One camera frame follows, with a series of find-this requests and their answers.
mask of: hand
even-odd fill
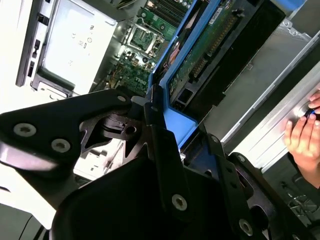
[[[292,154],[303,177],[316,188],[320,187],[320,121],[314,114],[301,117],[293,128],[288,121],[284,143]]]
[[[316,114],[320,114],[320,91],[310,97],[309,108],[315,109]]]

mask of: finger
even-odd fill
[[[314,101],[314,100],[316,100],[316,99],[320,99],[320,92],[319,92],[319,91],[316,92],[316,93],[313,94],[309,99],[310,99],[311,102]]]
[[[289,147],[291,145],[292,121],[288,121],[284,130],[284,144]]]
[[[316,120],[311,133],[309,150],[315,156],[319,155],[320,152],[320,121]]]
[[[300,136],[302,130],[305,126],[307,118],[305,116],[301,117],[296,123],[295,127],[291,133],[291,148],[296,149],[299,146]]]
[[[303,127],[303,130],[300,136],[299,146],[297,148],[298,153],[302,153],[303,151],[309,150],[309,142],[310,142],[315,121],[316,121],[316,115],[310,114],[309,119],[307,120],[305,126]]]
[[[309,103],[308,106],[311,109],[316,109],[316,108],[320,107],[320,98],[313,100],[311,103]]]

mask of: screw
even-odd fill
[[[246,161],[246,159],[245,159],[243,156],[241,156],[241,155],[238,155],[238,158],[239,158],[240,161],[243,162],[243,163]]]
[[[292,234],[292,237],[293,237],[293,240],[300,240],[300,238],[295,234]]]
[[[118,96],[118,99],[121,101],[121,102],[125,102],[126,99],[123,97],[123,96]]]
[[[179,194],[175,194],[172,196],[172,204],[173,206],[180,210],[180,211],[185,211],[187,209],[187,201],[185,200],[185,198]]]
[[[21,136],[21,137],[31,137],[36,134],[37,129],[35,126],[29,124],[29,123],[18,123],[13,127],[13,131],[15,134]]]
[[[244,219],[239,220],[239,226],[241,230],[247,234],[249,237],[251,237],[254,234],[254,231],[252,230],[251,225]]]
[[[57,138],[52,141],[51,147],[53,150],[55,150],[58,153],[65,153],[70,150],[71,145],[67,140],[64,140],[62,138]]]
[[[217,139],[215,136],[211,136],[211,139],[212,139],[215,143],[218,142],[218,139]]]

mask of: circuit board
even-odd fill
[[[166,41],[170,41],[176,32],[176,28],[173,27],[171,24],[167,23],[166,21],[162,20],[157,15],[153,14],[152,12],[148,11],[145,8],[142,8],[139,11],[138,17],[143,18],[138,19],[138,24],[143,24],[143,22],[156,30],[158,30],[161,34],[163,34],[164,39]]]
[[[132,46],[125,48],[108,81],[113,89],[123,86],[144,97],[148,89],[149,75],[174,36],[176,28],[146,8],[139,10],[136,23],[141,28],[135,29],[130,40]],[[155,33],[164,41],[153,46],[155,55],[151,57],[144,51],[154,44]]]
[[[208,25],[189,52],[175,76],[169,82],[169,96],[178,94],[189,80],[196,79],[208,59],[213,56],[219,45],[237,22],[233,14],[235,1],[224,1],[213,14]]]
[[[145,51],[150,46],[153,37],[154,34],[152,32],[146,32],[141,28],[137,28],[130,43]]]
[[[127,48],[110,79],[111,88],[124,86],[144,97],[148,89],[148,77],[156,64],[133,49]]]

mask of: blue plastic bracket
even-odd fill
[[[187,19],[189,18],[193,7],[196,5],[197,1],[194,1],[188,12],[186,13],[185,17],[183,18],[180,26],[176,30],[171,42],[168,45],[168,48],[160,58],[158,64],[155,66],[153,72],[149,76],[149,88],[153,84],[153,75],[157,71],[160,66],[161,62],[163,61],[164,57],[167,55],[168,51],[171,49],[172,45],[175,42],[175,39],[178,37],[178,33],[182,30]],[[169,81],[173,78],[176,71],[179,69],[180,65],[183,63],[184,59],[188,55],[189,51],[195,44],[196,40],[210,21],[212,15],[216,11],[216,8],[219,5],[219,0],[211,0],[206,9],[204,10],[202,16],[200,17],[199,21],[197,22],[196,26],[194,27],[193,31],[189,35],[188,39],[186,40],[185,44],[183,45],[182,49],[180,50],[179,54],[177,55],[175,61],[170,66],[166,74],[164,75],[163,79],[160,81],[160,86],[164,90],[164,106],[163,106],[163,114],[166,123],[166,127],[168,130],[174,133],[176,142],[178,147],[181,148],[182,145],[186,142],[186,140],[190,137],[190,135],[196,130],[198,123],[186,116],[185,114],[177,111],[176,109],[170,106],[170,97],[169,97]]]

